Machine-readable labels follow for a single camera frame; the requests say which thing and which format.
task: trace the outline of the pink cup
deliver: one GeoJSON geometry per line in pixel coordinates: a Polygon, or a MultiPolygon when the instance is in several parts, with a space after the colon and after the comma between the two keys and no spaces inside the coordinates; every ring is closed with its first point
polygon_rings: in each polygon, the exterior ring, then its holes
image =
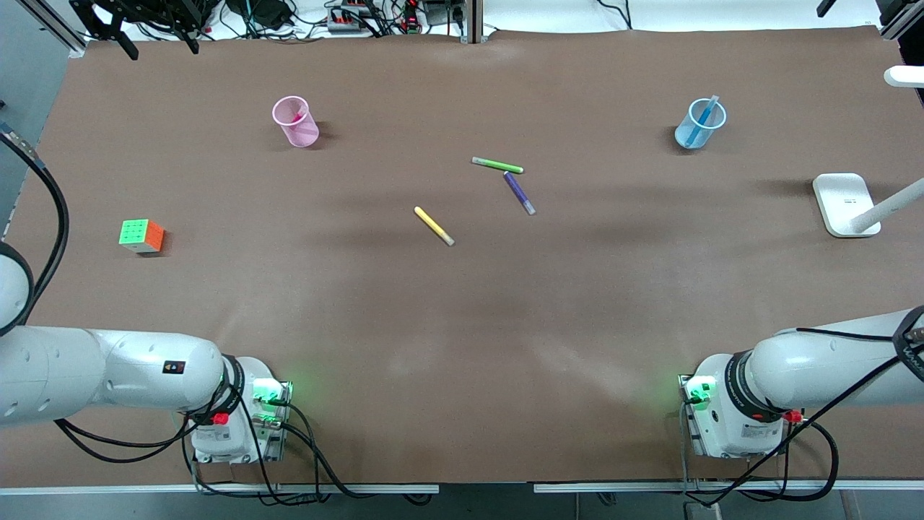
{"type": "Polygon", "coordinates": [[[308,102],[296,96],[286,96],[273,106],[273,121],[283,129],[292,146],[304,148],[321,136],[317,123],[308,111],[308,102]]]}

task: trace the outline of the blue cup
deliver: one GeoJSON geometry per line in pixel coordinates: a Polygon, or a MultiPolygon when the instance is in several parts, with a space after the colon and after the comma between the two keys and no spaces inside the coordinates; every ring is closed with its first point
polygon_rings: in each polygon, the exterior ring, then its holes
{"type": "Polygon", "coordinates": [[[688,150],[698,150],[706,144],[713,132],[725,124],[725,107],[722,103],[716,102],[710,113],[705,118],[702,116],[709,101],[707,98],[702,98],[690,104],[687,116],[677,130],[674,130],[677,144],[688,150]]]}

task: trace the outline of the green cube face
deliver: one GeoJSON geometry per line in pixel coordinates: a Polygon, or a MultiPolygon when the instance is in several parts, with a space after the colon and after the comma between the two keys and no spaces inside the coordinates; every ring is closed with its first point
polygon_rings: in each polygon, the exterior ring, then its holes
{"type": "Polygon", "coordinates": [[[144,237],[148,233],[148,219],[126,220],[122,222],[122,233],[118,237],[120,245],[129,245],[133,243],[144,243],[144,237]]]}

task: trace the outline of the gray floor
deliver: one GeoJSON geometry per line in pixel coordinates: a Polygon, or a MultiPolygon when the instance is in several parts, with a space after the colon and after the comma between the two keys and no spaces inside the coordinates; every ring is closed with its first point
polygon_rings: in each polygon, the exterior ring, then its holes
{"type": "MultiPolygon", "coordinates": [[[[39,141],[44,122],[64,78],[67,51],[48,33],[39,30],[16,2],[0,0],[0,99],[7,107],[0,119],[32,143],[39,141]]],[[[74,131],[90,131],[85,122],[74,121],[74,131]]],[[[67,165],[48,165],[52,172],[67,165]]],[[[13,208],[24,166],[6,148],[0,150],[0,222],[13,208]]],[[[166,519],[253,519],[303,518],[310,514],[322,520],[416,518],[529,518],[553,520],[582,518],[636,520],[683,518],[683,498],[675,495],[632,493],[618,496],[619,502],[604,507],[593,494],[536,495],[528,485],[443,486],[430,505],[422,508],[400,497],[384,496],[366,501],[334,497],[324,505],[298,508],[263,508],[256,501],[178,494],[93,494],[54,496],[0,496],[0,519],[32,520],[121,520],[124,518],[166,519]]],[[[758,504],[732,495],[722,503],[726,519],[771,520],[918,520],[924,518],[924,492],[864,491],[834,492],[812,503],[758,504]],[[853,503],[845,513],[844,501],[853,503]]]]}

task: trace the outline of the green marker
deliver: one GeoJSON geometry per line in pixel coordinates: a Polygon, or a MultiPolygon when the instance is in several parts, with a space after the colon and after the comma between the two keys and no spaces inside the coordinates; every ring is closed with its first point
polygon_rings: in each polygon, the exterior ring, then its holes
{"type": "Polygon", "coordinates": [[[481,167],[492,167],[501,171],[509,171],[510,173],[516,173],[517,175],[523,173],[523,167],[508,165],[506,163],[492,161],[491,159],[482,159],[481,157],[472,157],[471,163],[481,167]]]}

